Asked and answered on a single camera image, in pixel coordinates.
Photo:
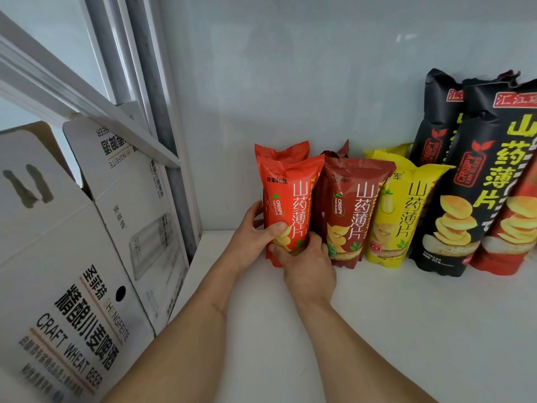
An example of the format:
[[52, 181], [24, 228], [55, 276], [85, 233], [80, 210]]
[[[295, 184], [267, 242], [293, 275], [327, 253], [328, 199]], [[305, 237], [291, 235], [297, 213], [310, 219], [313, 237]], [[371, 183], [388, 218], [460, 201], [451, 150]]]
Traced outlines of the large black chip bag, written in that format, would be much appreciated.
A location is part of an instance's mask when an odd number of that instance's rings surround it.
[[435, 185], [410, 259], [460, 277], [537, 148], [537, 78], [464, 89], [462, 122], [448, 152], [454, 166]]
[[509, 70], [495, 79], [464, 79], [458, 83], [447, 73], [432, 69], [426, 76], [424, 116], [409, 160], [417, 167], [446, 163], [449, 149], [462, 122], [466, 86], [506, 81], [516, 85], [520, 71]]

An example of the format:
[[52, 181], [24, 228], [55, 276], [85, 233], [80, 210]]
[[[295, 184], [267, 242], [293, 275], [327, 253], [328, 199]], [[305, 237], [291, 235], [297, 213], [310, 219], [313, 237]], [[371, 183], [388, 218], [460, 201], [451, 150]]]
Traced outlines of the person's right forearm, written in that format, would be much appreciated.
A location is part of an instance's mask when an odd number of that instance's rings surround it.
[[326, 403], [438, 403], [372, 348], [324, 298], [295, 298]]

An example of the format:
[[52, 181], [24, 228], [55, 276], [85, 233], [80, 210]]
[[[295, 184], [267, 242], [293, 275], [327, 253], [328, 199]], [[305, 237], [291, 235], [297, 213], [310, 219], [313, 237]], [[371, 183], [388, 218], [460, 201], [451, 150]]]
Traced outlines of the dark red chip bag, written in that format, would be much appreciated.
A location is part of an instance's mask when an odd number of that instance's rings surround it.
[[311, 230], [327, 245], [333, 266], [354, 269], [361, 261], [377, 198], [395, 170], [392, 161], [325, 156]]
[[[325, 155], [325, 158], [348, 158], [349, 152], [349, 140], [346, 140], [344, 145], [338, 151], [325, 150], [322, 152]], [[323, 198], [324, 191], [328, 183], [326, 177], [323, 174], [319, 175], [317, 184], [312, 191], [312, 219], [310, 224], [310, 229], [314, 231], [319, 236], [322, 236], [322, 226], [323, 226]]]

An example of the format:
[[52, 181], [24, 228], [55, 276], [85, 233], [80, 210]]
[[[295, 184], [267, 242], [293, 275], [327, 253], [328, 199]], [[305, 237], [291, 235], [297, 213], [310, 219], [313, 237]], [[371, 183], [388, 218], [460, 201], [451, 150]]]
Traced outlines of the person's right hand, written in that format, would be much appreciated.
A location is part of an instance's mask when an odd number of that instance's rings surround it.
[[293, 264], [281, 264], [285, 285], [297, 310], [313, 304], [330, 305], [337, 275], [328, 256], [328, 247], [316, 233], [310, 232], [308, 243]]

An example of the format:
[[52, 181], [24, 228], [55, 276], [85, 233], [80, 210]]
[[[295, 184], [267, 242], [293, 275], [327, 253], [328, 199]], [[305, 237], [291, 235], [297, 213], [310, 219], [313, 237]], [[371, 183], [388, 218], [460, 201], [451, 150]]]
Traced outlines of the white metal shelf frame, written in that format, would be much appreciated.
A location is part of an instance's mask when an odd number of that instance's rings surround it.
[[202, 236], [159, 0], [0, 0], [0, 98], [87, 116], [166, 166], [187, 263]]

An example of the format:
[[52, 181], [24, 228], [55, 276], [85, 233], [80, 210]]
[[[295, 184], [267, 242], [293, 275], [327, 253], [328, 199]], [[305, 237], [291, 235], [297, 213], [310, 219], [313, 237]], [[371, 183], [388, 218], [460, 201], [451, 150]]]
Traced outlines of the person's left forearm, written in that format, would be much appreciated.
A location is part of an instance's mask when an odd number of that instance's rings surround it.
[[235, 284], [258, 253], [227, 249], [102, 403], [214, 403]]

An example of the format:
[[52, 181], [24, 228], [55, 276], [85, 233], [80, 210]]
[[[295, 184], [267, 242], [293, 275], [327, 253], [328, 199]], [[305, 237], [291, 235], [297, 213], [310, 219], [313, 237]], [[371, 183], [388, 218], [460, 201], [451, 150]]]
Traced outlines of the white cardboard box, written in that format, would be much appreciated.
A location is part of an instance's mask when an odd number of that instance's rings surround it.
[[164, 166], [80, 116], [0, 132], [0, 403], [96, 403], [168, 323], [187, 268]]

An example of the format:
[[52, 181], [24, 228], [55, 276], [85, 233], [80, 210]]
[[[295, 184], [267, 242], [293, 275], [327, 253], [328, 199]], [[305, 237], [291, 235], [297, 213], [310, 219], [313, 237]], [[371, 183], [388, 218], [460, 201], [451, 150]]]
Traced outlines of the large red chip bag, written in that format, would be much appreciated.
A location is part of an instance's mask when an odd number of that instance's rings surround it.
[[494, 221], [469, 265], [497, 276], [512, 276], [537, 244], [537, 137], [532, 153], [507, 187]]

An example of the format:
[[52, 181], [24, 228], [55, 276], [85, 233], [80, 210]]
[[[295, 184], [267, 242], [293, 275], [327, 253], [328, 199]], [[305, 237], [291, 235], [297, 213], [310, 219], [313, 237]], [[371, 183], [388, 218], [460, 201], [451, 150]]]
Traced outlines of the yellow chip bag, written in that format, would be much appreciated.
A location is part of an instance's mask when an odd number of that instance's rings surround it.
[[396, 170], [384, 184], [372, 224], [368, 230], [365, 257], [369, 263], [398, 268], [406, 258], [421, 213], [439, 179], [452, 165], [415, 166], [397, 155], [389, 155]]
[[380, 149], [365, 149], [366, 159], [394, 162], [397, 169], [414, 169], [414, 165], [407, 158], [413, 143], [403, 143], [398, 146]]

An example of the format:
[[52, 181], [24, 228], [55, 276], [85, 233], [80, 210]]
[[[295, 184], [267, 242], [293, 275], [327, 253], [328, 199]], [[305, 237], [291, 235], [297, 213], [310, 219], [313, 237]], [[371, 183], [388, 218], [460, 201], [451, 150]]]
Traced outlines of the person's left hand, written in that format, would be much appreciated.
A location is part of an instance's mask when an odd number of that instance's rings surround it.
[[246, 211], [238, 229], [223, 253], [226, 265], [231, 266], [241, 275], [261, 254], [263, 249], [254, 246], [254, 229], [264, 225], [263, 219], [257, 219], [263, 214], [263, 202], [257, 201]]

